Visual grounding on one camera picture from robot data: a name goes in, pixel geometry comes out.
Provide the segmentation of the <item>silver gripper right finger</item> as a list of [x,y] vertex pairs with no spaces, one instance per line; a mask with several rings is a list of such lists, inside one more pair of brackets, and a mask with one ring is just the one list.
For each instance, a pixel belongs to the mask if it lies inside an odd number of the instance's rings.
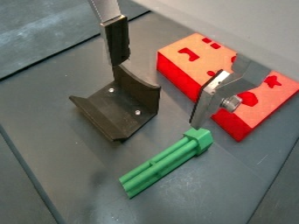
[[242,103],[238,94],[257,88],[272,69],[239,54],[233,73],[219,70],[203,85],[191,112],[190,124],[198,130],[219,109],[234,112]]

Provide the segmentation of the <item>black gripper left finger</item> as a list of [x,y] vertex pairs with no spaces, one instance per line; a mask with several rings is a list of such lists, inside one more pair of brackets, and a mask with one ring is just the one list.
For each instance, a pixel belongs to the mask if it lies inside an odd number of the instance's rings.
[[127,16],[121,12],[118,0],[89,0],[89,3],[107,42],[110,63],[115,67],[130,58],[131,53]]

